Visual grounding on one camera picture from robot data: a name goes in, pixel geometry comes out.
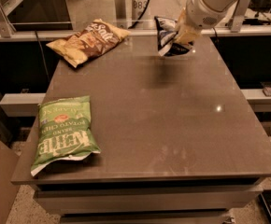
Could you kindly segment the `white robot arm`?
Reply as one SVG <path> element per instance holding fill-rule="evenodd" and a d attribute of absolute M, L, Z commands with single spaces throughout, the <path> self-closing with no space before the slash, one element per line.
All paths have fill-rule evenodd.
<path fill-rule="evenodd" d="M 238 0 L 187 0 L 175 30 L 175 41 L 180 44 L 193 42 L 203 29 L 216 26 L 226 15 L 229 7 Z"/>

